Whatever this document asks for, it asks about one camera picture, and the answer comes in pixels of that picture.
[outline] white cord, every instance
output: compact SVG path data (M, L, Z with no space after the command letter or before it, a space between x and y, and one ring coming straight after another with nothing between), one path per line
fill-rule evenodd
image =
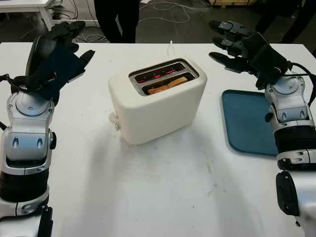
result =
M35 29L36 26L32 23L32 16L30 17L29 22L31 23L31 25L33 26L33 28L30 31L27 31L23 36L20 37L20 40L23 39L25 36L27 36L29 33L32 33Z
M169 8L164 8L164 9L157 8L158 5L163 5L163 4L169 4L169 5L172 5L172 6L169 7ZM157 11L169 11L169 10L172 10L173 8L175 8L175 7L181 7L183 12L184 12L184 14L186 15L187 19L184 20L184 21L173 21L173 20L168 20L168 19L164 19L164 18L161 18L161 17L149 17L149 18L145 18L145 19L140 20L138 23L141 23L141 22L147 21L147 20L162 20L162 21L171 22L171 23L187 23L190 20L190 16L188 15L186 9L193 10L193 11L209 11L209 10L213 9L213 7L195 8L195 7L189 7L189 6L186 6L186 5L178 4L178 3L175 3L175 2L158 1L158 2L153 2L153 3L148 3L145 6L141 7L139 10L142 10L145 7L148 7L150 5L154 5L154 9L157 10Z

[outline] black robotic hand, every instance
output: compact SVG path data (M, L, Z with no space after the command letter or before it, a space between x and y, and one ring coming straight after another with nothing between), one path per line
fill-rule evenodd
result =
M45 36L37 37L29 55L26 74L15 79L6 76L11 92L22 90L37 93L46 100L52 99L57 105L59 90L74 78L85 72L85 66L94 55L89 50L81 57L74 53L79 49L72 40L84 29L85 22L71 24L63 22L52 27Z
M225 65L227 70L253 74L258 79L256 87L259 90L268 83L275 84L288 70L289 62L258 32L233 21L211 21L209 24L212 30L225 36L225 39L213 38L215 45L226 50L233 58L218 52L211 52L209 56Z

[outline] blue tray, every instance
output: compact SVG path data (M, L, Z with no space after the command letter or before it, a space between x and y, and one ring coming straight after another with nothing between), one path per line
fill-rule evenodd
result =
M265 122L269 103L264 93L226 90L222 94L230 145L240 152L276 156L270 123Z

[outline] black cable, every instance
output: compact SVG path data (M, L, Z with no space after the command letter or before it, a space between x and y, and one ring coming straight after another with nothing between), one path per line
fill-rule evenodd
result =
M88 5L88 10L89 10L90 16L92 17L95 26L98 27L98 25L97 25L97 23L95 22L95 19L94 19L92 13L91 13L90 5L89 5L89 3L88 3L88 0L85 0L85 1L86 1L87 5Z
M75 15L74 19L78 20L78 15L79 15L79 11L78 11L78 7L75 3L75 0L73 0L74 6L75 6L75 12L77 13L77 15Z
M5 131L5 129L6 129L6 125L5 125L5 124L3 124L2 122L0 122L0 128L1 128L3 131Z
M0 81L3 81L3 80L6 80L13 88L15 88L17 90L20 90L20 91L23 91L25 93L37 92L37 91L42 89L42 87L39 87L39 88L37 88L35 90L29 90L29 89L21 88L21 87L17 86L16 84L14 84L14 80L12 80L10 78L9 74L5 74L3 76L0 76Z
M284 77L303 77L303 76L310 76L311 74L303 73L303 74L285 74Z
M299 63L292 63L290 61L288 61L289 63L289 69L291 70L293 68L293 66L296 66L300 69L302 69L306 74L292 74L292 75L285 75L285 76L299 76L299 75L303 75L303 76L309 76L311 79L311 82L313 84L313 89L312 89L312 94L310 97L310 101L308 102L308 105L311 106L312 102L315 100L316 98L316 76L314 74L312 74L307 68L305 68L303 65L299 64Z

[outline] table leg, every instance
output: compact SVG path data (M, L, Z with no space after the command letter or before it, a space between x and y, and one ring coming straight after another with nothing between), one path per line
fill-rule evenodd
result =
M47 29L50 31L54 23L45 7L39 7L39 12L45 22Z

